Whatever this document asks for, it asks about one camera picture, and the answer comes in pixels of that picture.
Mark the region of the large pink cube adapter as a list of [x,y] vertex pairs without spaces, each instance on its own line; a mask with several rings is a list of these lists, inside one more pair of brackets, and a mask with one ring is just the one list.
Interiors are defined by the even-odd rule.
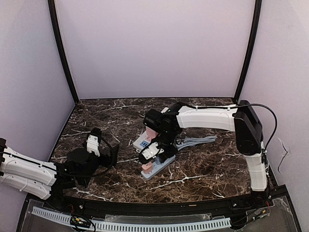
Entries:
[[152,140],[153,138],[155,138],[158,133],[156,131],[154,131],[153,129],[149,128],[149,127],[146,127],[146,138],[150,141]]

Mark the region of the white multicolour power strip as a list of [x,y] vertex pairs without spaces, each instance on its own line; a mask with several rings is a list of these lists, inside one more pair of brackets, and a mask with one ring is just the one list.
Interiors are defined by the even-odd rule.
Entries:
[[137,138],[137,140],[133,143],[133,147],[136,149],[137,152],[141,152],[150,142],[146,138],[146,130]]

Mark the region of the blue small power strip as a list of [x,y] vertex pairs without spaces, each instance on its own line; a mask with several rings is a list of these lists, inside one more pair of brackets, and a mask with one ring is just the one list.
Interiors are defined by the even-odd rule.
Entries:
[[165,162],[160,163],[159,158],[156,157],[155,161],[153,162],[153,170],[149,174],[145,174],[143,171],[141,171],[141,175],[146,179],[150,180],[153,178],[156,174],[161,172],[163,169],[165,169],[167,166],[169,166],[173,161],[175,161],[176,156],[167,159]]

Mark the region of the small pink cube adapter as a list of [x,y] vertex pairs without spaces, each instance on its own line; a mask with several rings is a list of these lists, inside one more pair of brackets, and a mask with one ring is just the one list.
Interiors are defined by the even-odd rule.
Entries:
[[153,163],[152,162],[149,162],[147,164],[142,165],[142,171],[145,174],[149,174],[152,170],[153,170]]

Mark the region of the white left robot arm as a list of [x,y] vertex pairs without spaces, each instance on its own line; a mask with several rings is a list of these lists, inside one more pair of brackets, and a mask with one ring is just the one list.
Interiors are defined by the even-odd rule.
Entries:
[[[89,135],[83,146],[66,155],[64,163],[45,162],[22,155],[0,140],[0,182],[43,200],[61,197],[64,189],[87,187],[117,164],[119,145],[99,149],[101,139]],[[106,170],[97,173],[99,167]]]

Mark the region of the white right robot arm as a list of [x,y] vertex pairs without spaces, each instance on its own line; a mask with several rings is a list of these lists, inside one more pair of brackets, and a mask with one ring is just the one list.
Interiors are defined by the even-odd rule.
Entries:
[[231,131],[236,136],[236,147],[246,160],[251,178],[251,190],[267,189],[266,162],[262,123],[248,101],[240,105],[190,106],[178,102],[165,112],[149,110],[143,124],[156,132],[155,138],[139,153],[139,161],[147,164],[155,157],[161,162],[176,155],[176,138],[189,128]]

